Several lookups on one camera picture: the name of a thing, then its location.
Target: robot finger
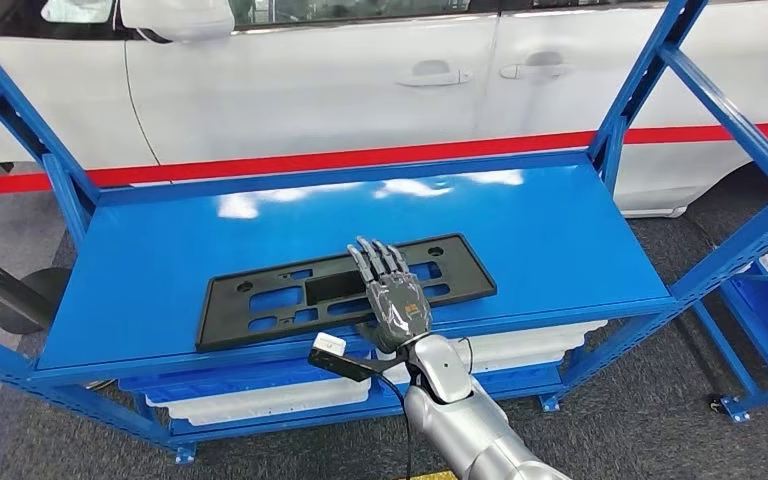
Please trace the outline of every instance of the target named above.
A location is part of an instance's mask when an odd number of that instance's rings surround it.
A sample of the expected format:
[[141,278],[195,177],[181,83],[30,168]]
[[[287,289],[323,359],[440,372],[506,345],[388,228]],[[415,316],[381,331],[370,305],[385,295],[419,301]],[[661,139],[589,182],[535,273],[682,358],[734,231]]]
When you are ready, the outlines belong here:
[[396,265],[399,266],[399,271],[402,273],[409,273],[410,270],[408,269],[407,262],[402,258],[402,252],[392,245],[387,245],[387,249],[390,250],[390,253],[392,253],[393,257],[396,259]]
[[352,256],[352,259],[354,259],[355,263],[358,266],[358,271],[360,271],[360,276],[363,278],[364,283],[372,283],[375,281],[375,277],[372,275],[372,272],[369,270],[369,265],[367,265],[366,260],[363,259],[363,254],[360,253],[360,251],[352,244],[346,245],[346,250],[349,251],[349,255]]
[[372,265],[372,273],[377,278],[381,278],[382,275],[386,275],[387,269],[384,268],[384,264],[381,263],[381,257],[378,256],[375,248],[361,236],[358,236],[357,240],[360,246],[363,247],[363,251],[366,252],[366,257],[369,258],[369,263]]
[[393,256],[390,255],[390,250],[388,250],[387,247],[385,247],[384,244],[378,240],[373,240],[372,244],[375,245],[376,250],[381,253],[381,258],[383,258],[384,263],[387,264],[387,270],[390,273],[398,272],[399,267],[396,265],[396,261],[393,259]]

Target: blue metal shelf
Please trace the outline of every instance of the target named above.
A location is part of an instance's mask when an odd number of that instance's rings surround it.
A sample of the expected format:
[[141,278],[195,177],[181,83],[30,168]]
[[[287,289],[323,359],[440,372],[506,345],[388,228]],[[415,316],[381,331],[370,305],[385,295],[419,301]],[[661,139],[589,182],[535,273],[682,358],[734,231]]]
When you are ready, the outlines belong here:
[[[561,384],[554,363],[477,373],[475,377],[496,400],[554,392]],[[528,379],[527,384],[523,384],[523,378]],[[374,383],[369,399],[362,403],[198,427],[186,420],[173,420],[169,431],[173,441],[188,443],[401,414],[398,399],[386,388]]]
[[[627,317],[593,351],[577,349],[563,371],[551,365],[546,375],[523,372],[491,388],[497,398],[538,394],[544,411],[557,410],[572,389],[680,312],[694,305],[701,312],[703,296],[768,251],[767,206],[665,288],[612,202],[625,131],[667,68],[768,175],[768,140],[679,50],[705,3],[666,5],[590,146],[560,153],[101,192],[0,67],[0,120],[49,175],[79,248],[43,353],[29,360],[0,346],[0,382],[175,451],[179,463],[193,460],[197,441],[392,414],[394,400],[379,392],[356,407],[211,427],[176,421],[170,432],[143,396],[131,410],[78,383],[302,358],[310,335],[196,353],[208,278],[334,254],[357,234],[399,242],[460,232],[499,293],[435,309],[438,332]],[[361,342],[349,328],[335,333],[349,348]]]
[[[404,177],[424,175],[427,167],[404,166],[393,172],[396,183],[111,205],[102,193],[37,370],[52,378],[92,365],[92,375],[107,378],[136,374],[139,360],[158,371],[165,362],[194,369],[231,359],[306,358],[313,334],[196,354],[207,281],[339,253],[357,234],[393,243],[464,234],[499,291],[435,308],[435,331],[450,337],[618,318],[671,305],[587,157],[550,158],[558,166],[528,168],[545,156],[508,157],[506,170],[489,174],[472,170],[482,161],[448,162],[435,166],[447,174],[412,180]],[[335,333],[349,348],[364,342],[352,327]]]
[[[723,282],[719,293],[768,366],[768,272],[755,262],[746,272]],[[768,405],[768,390],[755,383],[701,302],[694,310],[746,391],[741,397],[722,395],[719,403],[733,421],[745,422],[750,409]]]

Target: car door handle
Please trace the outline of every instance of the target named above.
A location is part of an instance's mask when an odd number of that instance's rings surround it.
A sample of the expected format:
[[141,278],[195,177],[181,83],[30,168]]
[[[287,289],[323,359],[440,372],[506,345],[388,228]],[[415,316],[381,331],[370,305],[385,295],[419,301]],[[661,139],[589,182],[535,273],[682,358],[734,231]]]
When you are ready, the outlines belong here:
[[505,65],[499,70],[499,75],[508,80],[531,80],[545,82],[557,80],[572,72],[572,65],[559,63],[555,65],[526,65],[514,63]]
[[413,66],[411,71],[396,83],[405,87],[444,87],[460,85],[472,80],[472,72],[454,68],[445,60],[424,60]]

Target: black cable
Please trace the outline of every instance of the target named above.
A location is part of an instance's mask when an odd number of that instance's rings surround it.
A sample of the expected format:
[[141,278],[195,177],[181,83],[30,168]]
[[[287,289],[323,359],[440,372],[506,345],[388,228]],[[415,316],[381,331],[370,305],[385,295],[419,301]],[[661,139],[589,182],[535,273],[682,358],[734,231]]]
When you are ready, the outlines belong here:
[[458,340],[458,343],[461,343],[464,340],[466,340],[466,346],[469,347],[469,374],[472,375],[472,342],[469,341],[469,337],[463,337],[462,339]]
[[390,390],[393,391],[394,394],[396,394],[397,397],[399,397],[399,404],[402,406],[402,416],[405,417],[405,431],[407,432],[407,450],[408,450],[408,463],[407,463],[407,476],[405,477],[405,480],[410,480],[410,471],[411,471],[411,447],[410,447],[410,420],[408,420],[408,412],[405,411],[405,397],[402,395],[402,392],[399,391],[399,387],[393,385],[393,382],[390,381],[389,378],[385,377],[382,373],[376,373],[375,376],[377,376],[382,382],[384,382],[388,387],[390,387]]

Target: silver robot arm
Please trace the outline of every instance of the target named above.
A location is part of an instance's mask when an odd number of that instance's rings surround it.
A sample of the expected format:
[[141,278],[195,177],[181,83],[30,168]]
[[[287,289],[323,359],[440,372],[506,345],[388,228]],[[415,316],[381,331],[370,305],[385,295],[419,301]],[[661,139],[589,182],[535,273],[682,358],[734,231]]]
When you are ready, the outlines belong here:
[[419,384],[408,387],[405,413],[462,480],[570,480],[541,462],[508,417],[464,368],[449,342],[425,336],[410,347]]
[[511,429],[501,407],[487,395],[449,342],[431,333],[431,306],[419,279],[392,246],[358,237],[363,252],[348,251],[366,284],[375,327],[360,333],[392,360],[343,356],[345,342],[320,333],[308,361],[356,381],[398,364],[411,372],[405,415],[437,447],[461,480],[570,480],[541,462]]

